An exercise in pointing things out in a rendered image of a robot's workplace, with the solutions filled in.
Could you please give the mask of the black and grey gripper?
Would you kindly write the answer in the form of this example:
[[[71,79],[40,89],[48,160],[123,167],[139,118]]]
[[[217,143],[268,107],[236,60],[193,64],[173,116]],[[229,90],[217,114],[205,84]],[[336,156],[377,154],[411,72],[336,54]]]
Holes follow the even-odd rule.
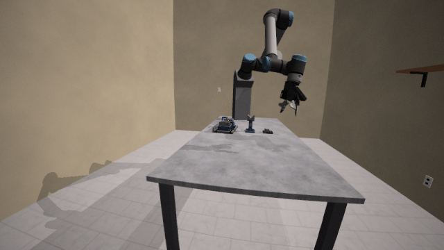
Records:
[[[287,104],[289,104],[289,102],[291,101],[289,105],[291,108],[295,110],[295,115],[297,116],[300,99],[298,97],[298,93],[296,92],[295,88],[299,84],[300,83],[296,81],[285,81],[284,89],[281,91],[282,96],[280,95],[280,98],[281,99],[284,98],[284,101],[278,104],[280,107],[282,107],[280,113],[284,111]]]

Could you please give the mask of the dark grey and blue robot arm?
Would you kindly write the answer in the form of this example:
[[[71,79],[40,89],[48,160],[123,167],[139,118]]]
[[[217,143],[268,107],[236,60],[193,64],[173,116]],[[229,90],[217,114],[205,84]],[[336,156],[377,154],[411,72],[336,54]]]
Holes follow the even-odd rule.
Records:
[[[266,12],[263,23],[265,23],[265,49],[262,57],[256,59],[255,55],[246,54],[242,61],[243,65],[237,73],[238,77],[248,80],[252,77],[252,70],[266,73],[270,71],[287,76],[287,81],[301,83],[307,58],[293,55],[290,61],[285,61],[278,59],[277,56],[277,46],[287,27],[293,23],[293,13],[274,8]]]

